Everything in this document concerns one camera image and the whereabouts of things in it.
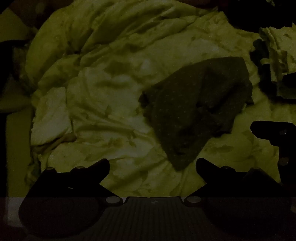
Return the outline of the dark dotted small garment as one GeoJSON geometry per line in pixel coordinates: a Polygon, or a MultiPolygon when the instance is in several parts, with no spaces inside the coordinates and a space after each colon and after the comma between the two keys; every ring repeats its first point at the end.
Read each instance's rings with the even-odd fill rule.
{"type": "Polygon", "coordinates": [[[187,168],[211,138],[230,134],[234,120],[254,104],[241,57],[184,66],[143,90],[144,117],[176,171],[187,168]]]}

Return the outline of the light floral bed sheet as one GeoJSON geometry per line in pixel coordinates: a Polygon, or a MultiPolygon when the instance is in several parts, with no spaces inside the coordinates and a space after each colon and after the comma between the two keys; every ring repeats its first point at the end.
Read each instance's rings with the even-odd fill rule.
{"type": "Polygon", "coordinates": [[[234,28],[223,12],[178,1],[74,1],[37,32],[25,72],[35,87],[31,145],[41,169],[69,172],[106,158],[104,187],[126,196],[182,196],[204,185],[199,157],[246,172],[262,168],[276,182],[279,150],[251,133],[253,121],[295,123],[295,105],[272,103],[250,51],[263,42],[260,65],[295,70],[295,28],[262,34],[234,28]],[[244,59],[254,104],[232,132],[211,138],[181,171],[168,161],[144,117],[143,90],[180,68],[212,58],[244,59]]]}

